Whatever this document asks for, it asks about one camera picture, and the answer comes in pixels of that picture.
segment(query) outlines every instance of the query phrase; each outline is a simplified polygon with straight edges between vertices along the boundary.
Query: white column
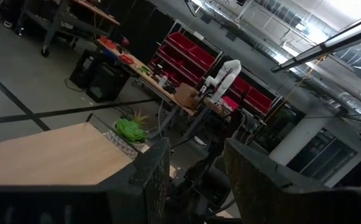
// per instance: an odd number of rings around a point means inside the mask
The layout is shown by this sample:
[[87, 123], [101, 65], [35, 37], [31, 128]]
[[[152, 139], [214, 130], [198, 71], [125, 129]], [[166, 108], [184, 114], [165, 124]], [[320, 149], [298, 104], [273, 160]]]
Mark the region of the white column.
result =
[[334, 119], [332, 117], [334, 114], [323, 107], [313, 108], [270, 153], [269, 157], [281, 165], [287, 165], [331, 119]]

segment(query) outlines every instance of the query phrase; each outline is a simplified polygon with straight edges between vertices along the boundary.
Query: potted plant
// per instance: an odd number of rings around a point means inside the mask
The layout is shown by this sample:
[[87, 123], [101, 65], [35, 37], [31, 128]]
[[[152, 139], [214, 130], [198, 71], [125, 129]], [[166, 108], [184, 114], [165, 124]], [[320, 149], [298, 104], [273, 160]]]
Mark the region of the potted plant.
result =
[[117, 133], [108, 131], [105, 136], [113, 142], [119, 149], [131, 158], [135, 158], [138, 153], [129, 145], [131, 143], [136, 149], [142, 150], [148, 138], [148, 132], [142, 129], [142, 124], [148, 116], [142, 116], [141, 111], [133, 116], [123, 116], [113, 124]]

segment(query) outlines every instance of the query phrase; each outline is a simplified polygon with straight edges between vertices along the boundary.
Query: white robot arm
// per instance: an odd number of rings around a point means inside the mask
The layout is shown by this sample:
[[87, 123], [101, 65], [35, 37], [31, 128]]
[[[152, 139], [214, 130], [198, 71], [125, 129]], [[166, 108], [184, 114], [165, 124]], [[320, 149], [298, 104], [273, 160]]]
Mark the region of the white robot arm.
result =
[[211, 101], [216, 103], [223, 94], [229, 89], [229, 87], [232, 85], [232, 83], [235, 81], [238, 74], [241, 72], [241, 63], [239, 60], [232, 60], [229, 62], [225, 62], [223, 66], [227, 66], [227, 69], [230, 69], [230, 73], [225, 78], [225, 80], [222, 82], [222, 84], [218, 87], [217, 91], [213, 94], [211, 97]]
[[225, 78], [225, 76], [227, 76], [231, 73], [237, 73], [237, 75], [238, 75], [240, 73], [240, 71], [241, 71], [241, 64], [240, 64], [239, 60], [231, 60], [231, 61], [225, 62], [223, 64], [222, 68], [219, 70], [218, 75], [215, 78], [207, 77], [205, 79], [205, 82], [204, 82], [202, 88], [200, 89], [199, 96], [203, 95], [210, 85], [213, 85], [214, 87], [216, 87], [223, 80], [223, 78]]

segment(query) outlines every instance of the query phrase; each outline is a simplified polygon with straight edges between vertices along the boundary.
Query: green plant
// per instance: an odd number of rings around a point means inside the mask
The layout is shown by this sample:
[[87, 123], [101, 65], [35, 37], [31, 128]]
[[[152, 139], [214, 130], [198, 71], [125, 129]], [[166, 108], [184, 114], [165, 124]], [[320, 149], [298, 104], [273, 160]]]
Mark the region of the green plant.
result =
[[142, 111], [139, 110], [139, 113], [136, 114], [136, 112], [134, 112], [134, 116], [132, 118], [133, 121], [135, 121], [136, 123], [138, 123], [139, 125], [144, 124], [144, 120], [147, 119], [149, 116], [148, 115], [144, 115], [142, 116]]
[[147, 132], [145, 132], [141, 126], [144, 124], [144, 120], [147, 116], [141, 116], [141, 111], [138, 114], [134, 113], [132, 119], [119, 119], [116, 123], [116, 130], [123, 135], [130, 142], [144, 143], [148, 138]]

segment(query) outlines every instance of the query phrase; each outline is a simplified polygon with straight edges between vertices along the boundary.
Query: floor line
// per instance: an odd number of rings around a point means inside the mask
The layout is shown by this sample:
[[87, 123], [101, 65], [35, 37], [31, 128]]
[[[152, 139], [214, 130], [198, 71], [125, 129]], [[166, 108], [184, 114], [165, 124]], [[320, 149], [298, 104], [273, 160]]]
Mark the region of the floor line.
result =
[[1, 82], [0, 82], [0, 91], [3, 92], [16, 106], [20, 108], [33, 122], [38, 125], [43, 131], [49, 131], [50, 128], [41, 121], [35, 114], [23, 103], [21, 102], [11, 91], [9, 91]]
[[[89, 106], [86, 108], [74, 108], [74, 109], [67, 109], [67, 110], [58, 110], [58, 111], [49, 111], [49, 112], [42, 112], [36, 113], [34, 116], [36, 118], [48, 118], [51, 116], [59, 116], [59, 115], [66, 115], [66, 114], [73, 114], [73, 113], [80, 113], [86, 111], [94, 111], [94, 110], [101, 110], [107, 108], [116, 108], [119, 106], [129, 106], [129, 105], [136, 105], [140, 103], [148, 103], [152, 101], [156, 101], [157, 99], [148, 99], [148, 100], [138, 100], [138, 101], [130, 101], [130, 102], [122, 102], [122, 103], [111, 103], [108, 105], [100, 105], [100, 106]], [[12, 116], [3, 116], [0, 117], [0, 124], [1, 123], [9, 123], [9, 122], [16, 122], [16, 121], [27, 121], [32, 119], [29, 115], [12, 115]]]

